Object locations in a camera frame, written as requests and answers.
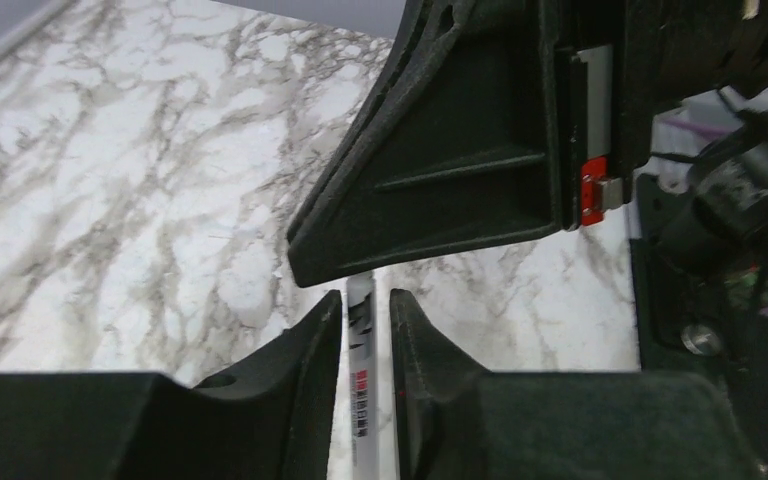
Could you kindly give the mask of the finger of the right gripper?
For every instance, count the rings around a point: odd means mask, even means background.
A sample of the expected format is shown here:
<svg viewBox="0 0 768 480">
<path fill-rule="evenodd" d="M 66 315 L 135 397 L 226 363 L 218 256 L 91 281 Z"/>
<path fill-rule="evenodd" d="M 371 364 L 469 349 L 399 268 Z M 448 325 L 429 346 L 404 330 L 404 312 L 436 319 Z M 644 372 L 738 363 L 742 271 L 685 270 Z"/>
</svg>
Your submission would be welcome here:
<svg viewBox="0 0 768 480">
<path fill-rule="evenodd" d="M 301 287 L 562 226 L 554 1 L 409 1 L 292 220 Z"/>
</svg>

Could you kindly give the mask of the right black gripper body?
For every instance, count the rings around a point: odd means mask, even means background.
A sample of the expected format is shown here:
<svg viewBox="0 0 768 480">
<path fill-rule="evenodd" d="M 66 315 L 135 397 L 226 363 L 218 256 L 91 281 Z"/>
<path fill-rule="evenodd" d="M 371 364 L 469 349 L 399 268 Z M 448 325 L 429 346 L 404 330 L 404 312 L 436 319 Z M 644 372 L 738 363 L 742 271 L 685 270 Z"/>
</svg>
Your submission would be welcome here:
<svg viewBox="0 0 768 480">
<path fill-rule="evenodd" d="M 559 1 L 556 98 L 560 225 L 582 226 L 586 143 L 607 141 L 607 173 L 631 181 L 656 114 L 730 86 L 768 87 L 768 1 Z"/>
</svg>

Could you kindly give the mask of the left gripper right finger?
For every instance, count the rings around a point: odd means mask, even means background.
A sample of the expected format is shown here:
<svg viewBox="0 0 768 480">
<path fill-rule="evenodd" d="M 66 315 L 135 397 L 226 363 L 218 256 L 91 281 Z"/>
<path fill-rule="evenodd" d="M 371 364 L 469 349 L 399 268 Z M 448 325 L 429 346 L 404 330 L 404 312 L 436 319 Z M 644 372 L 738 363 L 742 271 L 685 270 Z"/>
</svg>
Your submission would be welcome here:
<svg viewBox="0 0 768 480">
<path fill-rule="evenodd" d="M 757 479 L 725 398 L 680 372 L 495 372 L 390 295 L 401 479 Z"/>
</svg>

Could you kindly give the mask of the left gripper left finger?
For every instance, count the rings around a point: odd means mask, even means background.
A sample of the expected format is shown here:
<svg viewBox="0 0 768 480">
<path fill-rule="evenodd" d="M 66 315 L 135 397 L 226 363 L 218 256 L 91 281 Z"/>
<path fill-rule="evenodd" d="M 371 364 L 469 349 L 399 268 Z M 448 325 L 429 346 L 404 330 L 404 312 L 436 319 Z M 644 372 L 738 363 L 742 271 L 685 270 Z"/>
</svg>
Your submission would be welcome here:
<svg viewBox="0 0 768 480">
<path fill-rule="evenodd" d="M 341 321 L 333 290 L 193 388 L 152 372 L 0 373 L 0 479 L 323 479 Z"/>
</svg>

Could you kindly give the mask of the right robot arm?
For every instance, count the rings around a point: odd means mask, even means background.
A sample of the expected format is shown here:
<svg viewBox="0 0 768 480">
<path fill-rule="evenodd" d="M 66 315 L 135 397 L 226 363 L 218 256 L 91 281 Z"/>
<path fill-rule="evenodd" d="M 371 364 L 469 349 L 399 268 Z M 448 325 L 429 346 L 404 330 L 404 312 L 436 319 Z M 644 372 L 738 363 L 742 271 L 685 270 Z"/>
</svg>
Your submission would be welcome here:
<svg viewBox="0 0 768 480">
<path fill-rule="evenodd" d="M 635 202 L 642 369 L 503 373 L 390 296 L 403 479 L 768 479 L 768 111 L 672 196 L 658 113 L 768 87 L 768 1 L 410 1 L 287 240 L 302 287 L 534 240 Z"/>
</svg>

